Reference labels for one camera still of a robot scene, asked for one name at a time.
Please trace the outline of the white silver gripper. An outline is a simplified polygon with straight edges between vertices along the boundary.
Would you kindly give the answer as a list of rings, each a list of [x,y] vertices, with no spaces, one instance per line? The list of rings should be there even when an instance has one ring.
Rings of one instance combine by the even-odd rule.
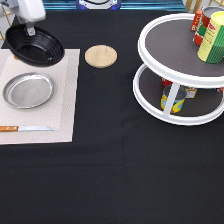
[[[26,20],[26,31],[29,36],[35,35],[34,23],[46,18],[42,0],[0,0],[11,13]]]

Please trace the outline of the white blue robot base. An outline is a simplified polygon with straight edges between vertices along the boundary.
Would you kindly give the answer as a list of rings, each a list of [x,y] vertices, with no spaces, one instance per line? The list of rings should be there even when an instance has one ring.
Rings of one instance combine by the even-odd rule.
[[[78,9],[119,9],[121,0],[76,0]]]

